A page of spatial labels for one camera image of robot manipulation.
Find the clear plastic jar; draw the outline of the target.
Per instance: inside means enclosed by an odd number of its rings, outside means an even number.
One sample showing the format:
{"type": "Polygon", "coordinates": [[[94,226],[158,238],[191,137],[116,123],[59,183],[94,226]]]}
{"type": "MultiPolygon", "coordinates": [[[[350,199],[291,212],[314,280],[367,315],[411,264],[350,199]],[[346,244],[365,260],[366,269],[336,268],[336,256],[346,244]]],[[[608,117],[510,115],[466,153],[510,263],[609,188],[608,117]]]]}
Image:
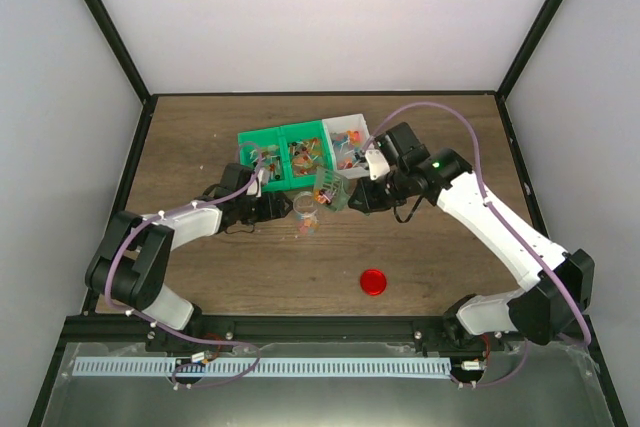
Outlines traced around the clear plastic jar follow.
{"type": "Polygon", "coordinates": [[[314,234],[319,226],[319,204],[311,191],[299,192],[293,199],[293,213],[298,236],[314,234]]]}

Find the green plastic scoop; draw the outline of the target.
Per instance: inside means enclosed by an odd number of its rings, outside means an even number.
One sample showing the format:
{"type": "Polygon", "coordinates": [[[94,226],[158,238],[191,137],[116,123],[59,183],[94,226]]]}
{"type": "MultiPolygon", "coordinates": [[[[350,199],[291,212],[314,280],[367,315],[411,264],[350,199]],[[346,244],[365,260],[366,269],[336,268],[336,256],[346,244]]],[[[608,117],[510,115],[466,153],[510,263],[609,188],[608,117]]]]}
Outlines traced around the green plastic scoop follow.
{"type": "Polygon", "coordinates": [[[340,173],[319,167],[313,186],[313,199],[321,207],[331,212],[339,212],[348,207],[352,192],[352,181],[340,173]]]}

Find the green double candy bin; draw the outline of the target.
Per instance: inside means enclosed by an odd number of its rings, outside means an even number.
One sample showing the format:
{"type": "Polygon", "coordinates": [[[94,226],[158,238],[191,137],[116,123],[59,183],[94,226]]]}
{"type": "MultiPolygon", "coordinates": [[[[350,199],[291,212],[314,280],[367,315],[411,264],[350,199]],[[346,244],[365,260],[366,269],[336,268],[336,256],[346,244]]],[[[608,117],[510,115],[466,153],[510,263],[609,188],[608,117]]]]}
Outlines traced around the green double candy bin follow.
{"type": "Polygon", "coordinates": [[[335,167],[320,120],[241,132],[237,141],[241,164],[255,167],[262,160],[268,174],[267,192],[310,188],[320,167],[335,167]]]}

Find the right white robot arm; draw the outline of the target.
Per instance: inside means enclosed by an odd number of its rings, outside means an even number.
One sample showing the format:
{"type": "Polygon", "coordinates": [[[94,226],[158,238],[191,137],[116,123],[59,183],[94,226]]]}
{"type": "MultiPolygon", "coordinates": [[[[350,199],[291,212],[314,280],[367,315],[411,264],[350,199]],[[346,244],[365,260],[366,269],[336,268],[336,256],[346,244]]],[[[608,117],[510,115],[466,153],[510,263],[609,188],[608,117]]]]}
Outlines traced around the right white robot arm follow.
{"type": "Polygon", "coordinates": [[[470,294],[454,304],[444,325],[451,347],[468,349],[490,332],[518,332],[546,345],[573,321],[586,324],[592,257],[531,227],[486,187],[477,164],[448,148],[430,153],[405,122],[368,141],[358,157],[368,174],[358,179],[350,208],[371,214],[396,210],[410,198],[428,201],[466,227],[517,283],[513,291],[470,294]]]}

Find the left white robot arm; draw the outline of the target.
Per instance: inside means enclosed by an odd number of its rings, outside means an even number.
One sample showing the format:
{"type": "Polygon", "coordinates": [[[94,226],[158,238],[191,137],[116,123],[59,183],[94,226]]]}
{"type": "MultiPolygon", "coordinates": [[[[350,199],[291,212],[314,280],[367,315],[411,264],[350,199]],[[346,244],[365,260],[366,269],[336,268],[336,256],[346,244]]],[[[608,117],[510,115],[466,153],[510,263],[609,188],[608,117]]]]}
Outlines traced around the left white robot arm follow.
{"type": "Polygon", "coordinates": [[[194,319],[196,306],[165,284],[170,254],[236,224],[253,227],[286,217],[293,202],[282,192],[268,192],[267,180],[265,167],[230,163],[218,183],[184,206],[144,216],[116,213],[87,268],[86,286],[119,303],[125,313],[168,327],[181,350],[196,349],[205,328],[194,319]]]}

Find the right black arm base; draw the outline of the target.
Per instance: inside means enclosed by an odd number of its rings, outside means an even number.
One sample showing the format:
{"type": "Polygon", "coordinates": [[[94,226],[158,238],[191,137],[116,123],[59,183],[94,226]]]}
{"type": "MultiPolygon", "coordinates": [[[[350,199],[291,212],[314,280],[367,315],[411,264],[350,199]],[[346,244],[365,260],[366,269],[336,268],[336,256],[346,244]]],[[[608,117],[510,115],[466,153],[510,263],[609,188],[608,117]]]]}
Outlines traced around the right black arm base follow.
{"type": "Polygon", "coordinates": [[[486,336],[468,333],[457,319],[459,308],[473,298],[466,295],[440,316],[419,317],[411,323],[415,348],[424,356],[444,357],[485,351],[486,336]]]}

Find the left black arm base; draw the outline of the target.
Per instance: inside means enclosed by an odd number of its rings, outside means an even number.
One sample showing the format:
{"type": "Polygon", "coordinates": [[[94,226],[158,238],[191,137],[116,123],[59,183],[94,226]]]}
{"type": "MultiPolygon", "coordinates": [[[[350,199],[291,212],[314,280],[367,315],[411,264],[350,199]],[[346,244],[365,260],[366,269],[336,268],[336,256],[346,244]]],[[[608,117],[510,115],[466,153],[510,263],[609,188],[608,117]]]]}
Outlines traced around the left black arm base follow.
{"type": "Polygon", "coordinates": [[[191,337],[215,342],[226,341],[226,338],[220,336],[219,331],[212,329],[210,322],[202,316],[194,317],[183,330],[178,330],[178,335],[160,327],[156,327],[153,332],[154,337],[146,341],[148,352],[187,355],[205,350],[213,352],[232,350],[232,347],[227,345],[211,345],[188,340],[188,337],[191,337]]]}

